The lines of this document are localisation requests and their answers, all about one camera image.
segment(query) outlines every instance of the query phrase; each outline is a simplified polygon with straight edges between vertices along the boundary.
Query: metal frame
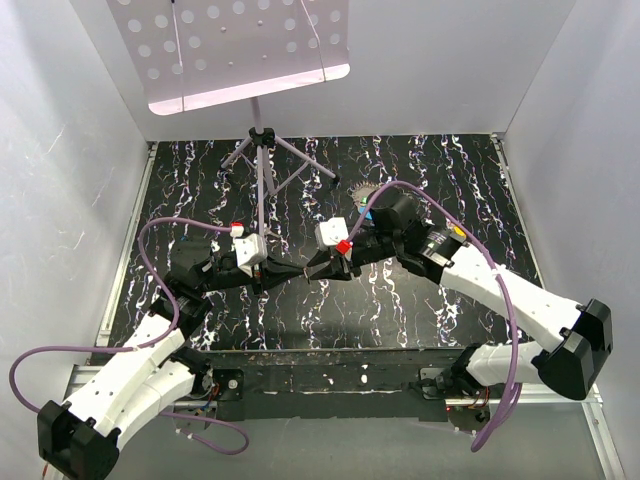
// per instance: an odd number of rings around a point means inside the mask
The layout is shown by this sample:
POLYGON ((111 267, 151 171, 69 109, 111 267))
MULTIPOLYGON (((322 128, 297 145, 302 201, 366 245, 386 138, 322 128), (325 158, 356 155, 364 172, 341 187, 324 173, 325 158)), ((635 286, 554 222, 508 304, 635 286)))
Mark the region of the metal frame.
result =
MULTIPOLYGON (((258 97, 251 98, 251 110, 253 113, 253 124, 256 130, 256 133, 258 135, 261 135, 262 133, 264 133, 264 127, 262 125, 262 115, 260 113, 260 103, 258 101, 258 97)), ((269 192, 269 195, 277 195, 277 193, 280 190, 282 190, 285 186, 291 183, 293 179, 298 177, 298 175, 300 175, 302 171, 305 168, 307 168, 307 166, 309 165, 312 165, 313 167, 317 168, 320 172, 324 173, 334 181, 338 179, 338 176, 335 173, 333 173, 331 170, 329 170, 326 167, 323 167, 313 158, 311 158, 304 152, 301 152, 296 147, 294 147, 290 143, 287 143, 285 140, 278 137, 277 135, 275 136, 275 141, 278 145, 280 145, 281 147, 284 147, 285 149, 293 153, 296 157, 303 160, 304 163, 300 168, 298 168, 295 172, 293 172, 286 180, 282 181, 278 185, 278 187, 276 187, 274 182, 275 175, 271 170, 271 162, 269 161, 269 150, 264 145, 257 145, 258 158, 256 162, 257 163, 256 172, 258 177, 257 179, 258 181, 258 234, 261 237, 264 237, 264 234, 265 234, 265 226, 264 226, 264 198, 265 198, 264 183, 265 182, 267 184, 267 191, 269 192)), ((247 148, 249 144, 252 142, 253 142, 253 139, 251 138, 251 135, 249 135, 247 138, 245 138, 242 141, 240 145, 238 145, 238 147, 233 151, 233 153, 229 155, 222 162, 220 169, 226 170, 229 167, 229 165, 231 165, 231 162, 233 162, 236 158, 238 158, 242 154, 243 150, 247 148)))
MULTIPOLYGON (((536 271, 538 272, 540 284, 544 288, 545 283, 542 276, 542 271, 540 270, 540 266, 536 259, 535 250, 533 249, 533 245, 531 244, 531 239, 529 237, 529 234, 527 233, 526 223, 524 221, 524 217, 522 216, 522 211, 520 210, 520 206, 518 204, 518 197, 516 196, 513 187, 511 172, 509 171, 509 164, 504 152, 504 133, 493 133, 491 135, 491 142, 493 143, 493 146, 496 149, 496 153, 498 154, 500 166, 504 171, 505 178, 507 180, 507 187, 509 188, 511 198, 513 199, 513 204, 516 207, 516 212, 518 214, 518 218, 520 219, 520 225, 522 225, 522 230, 527 241, 527 246, 529 247, 529 252, 531 253, 531 258, 533 259, 533 264, 535 265, 536 271)), ((524 392, 520 397, 521 402, 523 401, 523 397, 524 392)), ((596 448, 596 452, 598 454, 600 465, 602 466, 605 478, 624 480, 626 478, 624 470, 622 469, 620 457, 618 456, 615 444, 613 443, 613 439, 611 438, 611 432, 609 431, 607 421, 604 417, 604 413, 602 412, 602 405, 603 400, 600 396, 600 391, 598 389, 598 386, 594 384, 591 394, 589 395, 587 400, 582 402, 582 409, 584 411, 585 420, 587 421, 587 425, 589 426, 589 431, 591 432, 593 444, 596 448)))
POLYGON ((147 195, 147 189, 149 188, 149 180, 151 179, 151 172, 153 171, 157 152, 158 142, 155 142, 149 149, 147 164, 144 168, 144 172, 142 173, 142 178, 140 179, 140 188, 138 189, 138 195, 136 196, 136 201, 133 204, 133 210, 131 211, 131 219, 129 220, 124 244, 122 245, 122 252, 120 252, 118 268, 116 269, 116 275, 113 280, 113 285, 111 286, 111 291, 109 292, 107 306, 96 338, 96 347, 106 347, 109 344, 109 337, 111 336, 113 320, 116 316, 118 299, 120 298, 120 291, 122 290, 124 277, 127 273, 127 265, 129 264, 129 257, 136 237, 136 231, 138 230, 138 222, 140 221, 140 214, 142 213, 142 205, 144 204, 144 198, 147 195))

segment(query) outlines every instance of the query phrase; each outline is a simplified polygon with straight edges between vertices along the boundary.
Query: marble tabletop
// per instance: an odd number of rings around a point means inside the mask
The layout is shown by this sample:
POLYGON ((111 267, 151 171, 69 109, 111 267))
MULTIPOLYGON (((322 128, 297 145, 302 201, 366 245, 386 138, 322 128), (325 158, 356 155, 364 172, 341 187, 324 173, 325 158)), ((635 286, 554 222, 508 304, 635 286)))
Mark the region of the marble tabletop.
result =
MULTIPOLYGON (((538 284, 537 272, 504 172, 488 135, 324 137, 292 142, 341 176, 331 180, 307 168, 266 201, 268 237, 276 257, 304 264, 316 250, 314 228, 332 216, 355 221, 349 187, 362 180, 398 179, 422 187, 489 247, 494 259, 538 284)), ((138 229, 161 216, 213 224, 241 221, 255 227, 256 185, 247 151, 232 171, 218 174, 236 141, 162 142, 158 146, 138 229)), ((300 166, 282 148, 272 152, 279 180, 300 166)), ((443 223, 425 204, 425 216, 443 223)), ((169 252, 194 228, 159 226, 146 240, 158 271, 168 271, 169 252)), ((207 234, 220 249, 228 235, 207 234)), ((157 286, 145 272, 137 246, 127 266, 110 345, 122 345, 140 322, 157 286)), ((351 282, 293 279, 261 296, 250 289, 213 292, 212 310, 192 346, 209 349, 291 349, 464 346, 506 342, 505 320, 461 294, 413 277, 395 260, 364 267, 351 282)))

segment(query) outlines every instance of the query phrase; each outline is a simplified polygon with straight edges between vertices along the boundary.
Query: gray wall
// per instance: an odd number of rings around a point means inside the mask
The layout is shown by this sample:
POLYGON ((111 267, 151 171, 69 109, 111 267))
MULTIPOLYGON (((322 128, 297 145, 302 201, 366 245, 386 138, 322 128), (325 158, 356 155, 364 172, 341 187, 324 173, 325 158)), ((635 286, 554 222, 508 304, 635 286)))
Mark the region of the gray wall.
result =
MULTIPOLYGON (((242 422, 249 449, 225 457, 176 435, 171 419, 157 418, 127 444, 109 480, 603 478, 579 404, 519 405, 475 454, 468 436, 439 430, 451 425, 429 425, 436 429, 411 419, 254 420, 242 422)), ((240 445, 235 432, 220 427, 204 436, 240 445)))
POLYGON ((598 379, 628 478, 640 478, 640 5, 578 0, 506 136, 547 286, 611 305, 598 379))
MULTIPOLYGON (((152 114, 106 0, 71 3, 145 138, 246 136, 246 101, 152 114)), ((265 122, 281 136, 505 131, 574 3, 351 0, 351 73, 263 97, 265 122)))
MULTIPOLYGON (((0 478, 29 479, 36 417, 7 371, 27 349, 95 340, 146 144, 68 2, 3 2, 0 51, 0 478)), ((40 355, 18 383, 59 401, 83 360, 40 355)))

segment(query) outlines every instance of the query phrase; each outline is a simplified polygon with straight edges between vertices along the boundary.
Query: round hole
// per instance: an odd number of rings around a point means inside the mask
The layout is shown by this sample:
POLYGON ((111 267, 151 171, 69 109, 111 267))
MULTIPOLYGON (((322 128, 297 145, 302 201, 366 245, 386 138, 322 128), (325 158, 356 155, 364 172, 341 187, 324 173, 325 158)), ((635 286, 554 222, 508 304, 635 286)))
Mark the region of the round hole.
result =
POLYGON ((210 18, 218 18, 220 16, 220 9, 215 5, 211 5, 207 8, 207 15, 209 15, 210 18))
POLYGON ((180 18, 182 18, 184 23, 193 23, 196 17, 193 15, 191 10, 184 10, 180 15, 180 18))
POLYGON ((141 57, 148 57, 151 55, 151 49, 149 48, 148 45, 140 45, 138 47, 138 53, 140 54, 141 57))
POLYGON ((156 15, 155 22, 158 28, 166 28, 169 25, 169 20, 164 15, 156 15))
POLYGON ((237 13, 238 15, 242 15, 244 13, 244 3, 243 2, 235 2, 233 4, 233 13, 237 13))
POLYGON ((137 20, 129 20, 127 26, 133 33, 138 33, 140 30, 142 30, 142 24, 137 20))

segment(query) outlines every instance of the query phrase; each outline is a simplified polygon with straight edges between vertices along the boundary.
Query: purple cable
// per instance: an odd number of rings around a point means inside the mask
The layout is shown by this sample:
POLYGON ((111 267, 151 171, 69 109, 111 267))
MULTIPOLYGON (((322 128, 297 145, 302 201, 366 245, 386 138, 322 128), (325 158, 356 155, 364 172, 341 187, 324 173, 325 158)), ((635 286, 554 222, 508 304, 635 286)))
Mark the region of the purple cable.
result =
MULTIPOLYGON (((347 238, 349 242, 351 242, 353 240, 353 237, 355 237, 356 233, 362 226, 362 223, 364 222, 367 216, 367 213, 369 213, 369 210, 371 209, 375 201, 378 199, 378 197, 382 195, 382 192, 384 192, 385 190, 391 187, 404 187, 404 188, 413 190, 415 193, 417 193, 422 198, 424 198, 427 202, 433 205, 436 208, 436 210, 438 210, 440 213, 442 213, 445 216, 445 218, 447 218, 447 220, 449 220, 451 223, 453 223, 455 226, 457 226, 460 230, 464 232, 464 234, 467 236, 471 244, 474 247, 476 247, 480 251, 480 253, 482 253, 482 256, 485 258, 485 260, 489 264, 489 267, 492 270, 499 272, 497 269, 496 263, 493 261, 493 258, 491 258, 491 254, 489 253, 489 250, 487 250, 487 248, 480 242, 480 240, 478 240, 469 230, 467 230, 460 222, 458 222, 458 220, 453 215, 451 215, 448 211, 446 211, 433 198, 431 198, 429 195, 424 193, 415 185, 412 185, 408 182, 403 182, 400 180, 394 180, 392 182, 386 183, 385 185, 380 187, 368 199, 367 205, 362 211, 362 213, 360 214, 360 217, 358 218, 356 225, 351 230, 351 233, 349 233, 349 238, 347 238)), ((520 398, 520 392, 522 387, 520 384, 515 383, 516 368, 518 366, 518 335, 517 335, 518 325, 516 323, 516 314, 513 308, 513 304, 511 303, 511 297, 509 296, 509 292, 507 291, 507 286, 505 285, 504 280, 502 279, 502 275, 500 275, 500 273, 497 273, 495 278, 496 278, 496 282, 498 282, 498 285, 500 286, 500 291, 502 292, 504 303, 507 307, 507 317, 509 320, 509 326, 511 327, 511 334, 512 336, 514 336, 514 340, 511 342, 511 363, 509 365, 509 373, 507 374, 505 391, 504 391, 504 394, 502 395, 502 398, 500 399, 500 403, 498 404, 496 413, 493 415, 493 417, 491 417, 491 420, 489 420, 487 425, 485 425, 485 427, 482 430, 480 430, 480 432, 478 433, 478 436, 474 439, 473 443, 471 444, 472 452, 477 452, 478 450, 480 450, 483 447, 483 445, 487 442, 491 434, 511 416, 511 414, 513 413, 513 410, 515 409, 516 404, 518 403, 518 399, 520 398)))
POLYGON ((160 415, 162 415, 163 417, 182 418, 184 420, 200 420, 202 422, 213 423, 214 425, 222 425, 223 427, 227 427, 227 428, 231 428, 232 430, 235 430, 236 432, 238 432, 240 435, 244 437, 244 445, 242 445, 242 447, 236 450, 227 450, 226 448, 220 447, 215 443, 210 442, 209 440, 202 438, 199 435, 196 435, 195 433, 192 433, 188 430, 180 429, 180 433, 183 433, 184 435, 187 435, 187 436, 191 435, 194 440, 197 440, 198 442, 206 445, 210 449, 215 450, 218 453, 222 453, 223 455, 238 455, 239 453, 244 452, 249 447, 249 434, 242 427, 239 427, 238 425, 234 425, 233 423, 227 423, 227 422, 223 422, 222 420, 217 420, 215 418, 209 418, 209 417, 183 415, 182 413, 160 412, 160 415))
MULTIPOLYGON (((149 257, 147 256, 147 253, 145 252, 145 248, 144 248, 144 238, 146 233, 149 231, 149 229, 151 229, 151 227, 154 227, 161 223, 180 223, 183 225, 192 225, 194 227, 204 228, 205 230, 210 230, 213 232, 220 232, 220 233, 231 232, 231 227, 217 227, 215 225, 209 225, 207 223, 198 222, 196 220, 191 220, 188 218, 177 218, 177 217, 156 218, 155 220, 151 220, 144 227, 142 227, 142 230, 140 230, 140 233, 138 234, 138 250, 140 251, 140 256, 142 257, 142 261, 144 265, 147 267, 147 270, 149 270, 149 273, 151 273, 154 280, 158 282, 158 285, 160 285, 160 288, 167 295, 167 298, 171 302, 171 306, 173 307, 173 319, 171 320, 171 325, 169 326, 166 332, 164 332, 162 335, 160 335, 157 338, 154 338, 152 340, 149 340, 148 342, 138 345, 137 348, 150 347, 151 345, 154 345, 155 343, 167 338, 167 336, 176 328, 178 324, 178 316, 180 312, 180 308, 178 307, 178 302, 176 301, 176 298, 171 293, 171 290, 169 290, 169 288, 162 281, 162 278, 160 277, 160 275, 158 275, 158 272, 156 272, 155 269, 153 268, 153 265, 151 264, 151 261, 149 261, 149 257)), ((36 355, 38 353, 45 353, 45 352, 78 352, 78 353, 115 354, 115 353, 123 353, 123 352, 132 352, 133 350, 134 350, 133 347, 68 347, 68 346, 59 346, 59 345, 51 345, 47 347, 34 348, 32 350, 24 352, 22 355, 16 358, 16 360, 13 362, 13 364, 11 365, 11 368, 9 369, 9 385, 11 386, 11 391, 13 392, 13 394, 16 396, 16 398, 20 403, 22 403, 25 407, 27 407, 32 412, 38 413, 40 409, 36 407, 34 404, 32 404, 31 402, 29 402, 22 395, 22 393, 20 392, 20 389, 18 389, 18 385, 16 384, 16 370, 18 369, 18 365, 20 365, 20 363, 22 363, 23 360, 29 358, 32 355, 36 355)))

